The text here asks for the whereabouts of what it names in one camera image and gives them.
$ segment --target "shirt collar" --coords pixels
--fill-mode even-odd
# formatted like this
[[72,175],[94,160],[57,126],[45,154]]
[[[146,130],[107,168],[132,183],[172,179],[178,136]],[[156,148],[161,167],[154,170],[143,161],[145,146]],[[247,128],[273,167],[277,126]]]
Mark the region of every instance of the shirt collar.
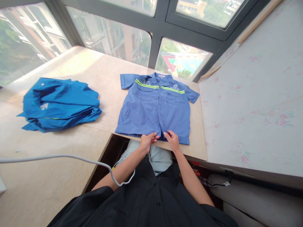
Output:
[[[159,75],[162,75],[162,74],[154,72],[153,74],[147,75],[147,76],[152,78],[151,79],[152,83],[158,84],[156,77],[159,77]],[[171,82],[172,84],[175,83],[175,81],[171,75],[164,75],[164,76],[165,76],[165,78],[167,78],[167,80],[163,83],[164,86],[169,86],[169,82]]]

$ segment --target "blue fabric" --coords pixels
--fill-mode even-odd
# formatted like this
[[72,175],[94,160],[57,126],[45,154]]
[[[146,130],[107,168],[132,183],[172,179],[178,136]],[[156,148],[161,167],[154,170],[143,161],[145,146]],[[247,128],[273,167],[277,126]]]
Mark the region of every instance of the blue fabric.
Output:
[[129,91],[120,111],[116,133],[141,137],[142,134],[157,132],[159,140],[167,141],[163,132],[172,130],[178,135],[180,143],[189,145],[188,101],[195,103],[199,93],[175,81],[171,75],[121,74],[120,79],[121,88],[129,88]]
[[25,130],[61,131],[95,121],[102,110],[98,92],[79,81],[40,78],[23,99]]

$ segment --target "shirt pocket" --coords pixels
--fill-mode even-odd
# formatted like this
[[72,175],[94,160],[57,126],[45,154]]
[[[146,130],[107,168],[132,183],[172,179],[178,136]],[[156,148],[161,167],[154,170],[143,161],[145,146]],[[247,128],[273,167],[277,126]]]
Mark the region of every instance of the shirt pocket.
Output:
[[181,94],[175,91],[166,91],[166,101],[170,104],[180,105],[181,102]]
[[141,99],[141,100],[144,100],[144,101],[151,101],[151,99],[152,99],[152,88],[138,85],[136,96],[137,96],[138,99]]

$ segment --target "light blue pants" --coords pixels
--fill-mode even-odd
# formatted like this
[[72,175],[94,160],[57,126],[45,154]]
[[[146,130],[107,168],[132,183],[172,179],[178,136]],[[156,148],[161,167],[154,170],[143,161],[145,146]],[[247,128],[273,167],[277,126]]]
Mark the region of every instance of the light blue pants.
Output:
[[[136,140],[130,140],[129,144],[127,146],[127,149],[124,151],[124,153],[121,155],[121,159],[118,161],[117,165],[121,164],[128,156],[131,155],[138,147],[140,146],[140,142]],[[155,172],[155,175],[164,172],[165,170],[170,167],[170,165],[173,163],[171,152],[168,150],[165,150],[160,147],[151,146],[150,152],[149,152],[149,162],[151,163],[151,166]]]

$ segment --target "shirt sleeve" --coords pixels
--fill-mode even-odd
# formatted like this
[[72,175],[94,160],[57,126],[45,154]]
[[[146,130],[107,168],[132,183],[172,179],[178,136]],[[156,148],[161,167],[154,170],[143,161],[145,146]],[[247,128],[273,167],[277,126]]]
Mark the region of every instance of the shirt sleeve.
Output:
[[223,211],[207,204],[200,204],[202,209],[206,211],[210,217],[218,224],[220,227],[239,227],[235,220],[233,220],[229,215]]
[[189,101],[191,101],[192,103],[195,103],[199,97],[199,93],[191,90],[187,85],[185,85],[185,94],[188,98]]
[[139,77],[138,74],[120,74],[121,89],[128,89],[133,82]]
[[113,190],[109,186],[104,186],[73,198],[54,217],[48,224],[48,227],[79,226],[80,223],[85,223],[96,209],[113,193]]

